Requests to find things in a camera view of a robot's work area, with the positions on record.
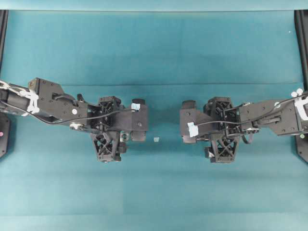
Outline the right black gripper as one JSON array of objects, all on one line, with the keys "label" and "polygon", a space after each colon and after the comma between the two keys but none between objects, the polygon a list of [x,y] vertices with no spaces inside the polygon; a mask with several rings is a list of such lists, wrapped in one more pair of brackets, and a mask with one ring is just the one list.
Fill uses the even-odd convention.
[{"label": "right black gripper", "polygon": [[[216,121],[203,125],[203,133],[208,135],[212,133],[222,133],[223,135],[239,135],[240,129],[236,109],[232,109],[233,105],[230,98],[214,97],[210,99],[203,107],[203,112],[210,116],[209,121]],[[182,110],[196,109],[196,101],[187,100],[182,102]],[[196,137],[189,135],[182,136],[183,143],[196,143]]]}]

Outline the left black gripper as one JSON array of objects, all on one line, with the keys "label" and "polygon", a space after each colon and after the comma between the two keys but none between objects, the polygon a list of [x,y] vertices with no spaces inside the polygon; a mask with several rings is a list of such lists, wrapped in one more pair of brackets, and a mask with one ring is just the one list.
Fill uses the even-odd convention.
[{"label": "left black gripper", "polygon": [[[144,111],[144,109],[144,99],[132,99],[132,111]],[[102,97],[97,104],[88,103],[88,117],[103,117],[87,120],[86,132],[98,134],[105,131],[125,131],[125,128],[120,126],[120,120],[117,118],[121,115],[120,111],[124,110],[125,106],[115,96]],[[146,131],[132,131],[131,140],[145,141]]]}]

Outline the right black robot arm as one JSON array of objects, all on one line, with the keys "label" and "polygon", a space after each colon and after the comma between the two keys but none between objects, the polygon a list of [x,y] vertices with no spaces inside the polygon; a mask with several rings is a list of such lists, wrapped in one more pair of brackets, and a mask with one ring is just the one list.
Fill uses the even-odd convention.
[{"label": "right black robot arm", "polygon": [[261,128],[269,128],[277,136],[307,133],[308,93],[298,89],[289,99],[238,106],[228,97],[214,97],[202,110],[197,109],[196,101],[183,101],[180,109],[180,135],[185,144],[228,145],[240,139],[251,143]]}]

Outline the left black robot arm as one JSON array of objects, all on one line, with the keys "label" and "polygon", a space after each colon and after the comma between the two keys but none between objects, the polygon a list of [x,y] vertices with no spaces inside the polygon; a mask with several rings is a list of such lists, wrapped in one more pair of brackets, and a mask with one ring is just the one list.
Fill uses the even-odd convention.
[{"label": "left black robot arm", "polygon": [[40,78],[27,87],[1,81],[0,110],[87,133],[125,132],[132,141],[145,141],[148,131],[148,107],[143,99],[124,106],[119,98],[108,96],[92,104],[81,94],[73,97],[61,85]]}]

